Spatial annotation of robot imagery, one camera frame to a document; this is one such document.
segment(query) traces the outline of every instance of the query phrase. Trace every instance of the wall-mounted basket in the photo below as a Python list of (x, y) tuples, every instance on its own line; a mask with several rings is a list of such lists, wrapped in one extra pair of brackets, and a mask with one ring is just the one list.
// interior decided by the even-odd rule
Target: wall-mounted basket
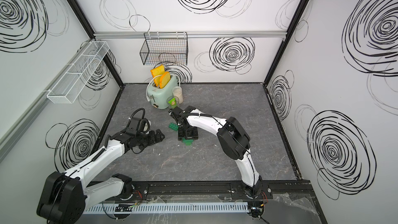
[(109, 50), (105, 41), (92, 41), (47, 94), (54, 103), (72, 104)]
[(173, 32), (176, 38), (164, 38), (162, 34), (165, 33), (171, 34), (171, 32), (144, 33), (145, 41), (140, 51), (142, 64), (158, 65), (161, 62), (169, 61), (187, 65), (187, 33)]

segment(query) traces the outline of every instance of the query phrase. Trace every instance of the green object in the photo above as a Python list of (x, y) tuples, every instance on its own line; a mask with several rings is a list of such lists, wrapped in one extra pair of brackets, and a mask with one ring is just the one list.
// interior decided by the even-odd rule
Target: green object
[(186, 145), (186, 146), (190, 146), (193, 142), (193, 139), (185, 139), (182, 138), (182, 142)]
[(175, 124), (175, 123), (170, 123), (170, 124), (169, 124), (169, 128), (170, 128), (170, 129), (173, 129), (174, 131), (178, 131), (178, 125)]
[(168, 101), (170, 108), (175, 108), (177, 106), (176, 98), (173, 97), (171, 100)]

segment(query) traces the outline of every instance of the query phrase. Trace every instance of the white wire basket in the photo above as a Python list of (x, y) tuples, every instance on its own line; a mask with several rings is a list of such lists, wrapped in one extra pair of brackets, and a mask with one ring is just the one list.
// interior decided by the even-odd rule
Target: white wire basket
[(92, 41), (47, 94), (53, 103), (72, 104), (109, 50), (105, 41)]

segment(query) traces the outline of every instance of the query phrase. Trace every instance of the green block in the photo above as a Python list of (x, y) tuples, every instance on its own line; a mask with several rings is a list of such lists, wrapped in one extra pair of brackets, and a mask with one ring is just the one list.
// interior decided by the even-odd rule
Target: green block
[(182, 138), (182, 142), (186, 145), (186, 146), (190, 146), (193, 142), (193, 139), (185, 139)]
[(178, 125), (175, 124), (175, 123), (170, 123), (170, 124), (169, 124), (169, 128), (170, 128), (170, 129), (173, 129), (174, 131), (177, 131), (177, 130), (178, 130)]

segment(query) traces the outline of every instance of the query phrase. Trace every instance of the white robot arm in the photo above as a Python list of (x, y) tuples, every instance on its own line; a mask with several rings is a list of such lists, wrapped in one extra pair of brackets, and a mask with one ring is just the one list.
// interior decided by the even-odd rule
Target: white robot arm
[[(218, 130), (223, 128), (223, 126), (227, 123), (225, 118), (205, 117), (203, 115), (206, 114), (198, 109), (192, 110), (191, 113), (198, 114), (198, 116), (190, 115), (186, 118), (192, 127), (199, 127), (215, 136), (217, 136)], [(242, 182), (250, 187), (254, 187), (259, 179), (259, 173), (256, 171), (254, 163), (251, 160), (250, 148), (245, 150), (242, 159), (236, 159), (235, 162), (241, 173)]]
[(217, 136), (222, 150), (235, 160), (242, 182), (247, 185), (247, 195), (254, 197), (260, 194), (261, 176), (251, 160), (250, 137), (235, 118), (213, 117), (191, 106), (184, 110), (175, 107), (169, 110), (169, 114), (178, 124), (179, 140), (197, 139), (197, 127)]
[[(142, 111), (141, 118), (134, 117), (138, 111)], [(246, 185), (246, 194), (252, 198), (260, 194), (262, 180), (251, 160), (250, 137), (235, 118), (216, 118), (191, 106), (185, 110), (176, 107), (169, 114), (179, 125), (179, 140), (197, 139), (197, 127), (216, 135), (225, 154), (236, 161)], [(159, 129), (149, 131), (150, 122), (144, 115), (143, 108), (137, 109), (127, 127), (106, 138), (107, 142), (101, 149), (64, 173), (53, 172), (47, 177), (37, 214), (54, 223), (73, 224), (83, 211), (110, 197), (129, 199), (132, 196), (132, 179), (125, 175), (115, 174), (107, 181), (90, 187), (88, 184), (112, 161), (133, 147), (139, 147), (142, 152), (145, 147), (165, 138)]]
[[(134, 117), (138, 111), (142, 111), (141, 118)], [(48, 176), (37, 215), (54, 223), (73, 224), (86, 209), (110, 197), (129, 199), (133, 192), (131, 178), (122, 174), (87, 186), (106, 166), (133, 147), (139, 147), (142, 152), (145, 147), (162, 142), (165, 136), (159, 129), (149, 131), (150, 121), (144, 115), (143, 108), (137, 109), (129, 118), (127, 127), (107, 137), (105, 145), (98, 151), (64, 173), (53, 172)]]

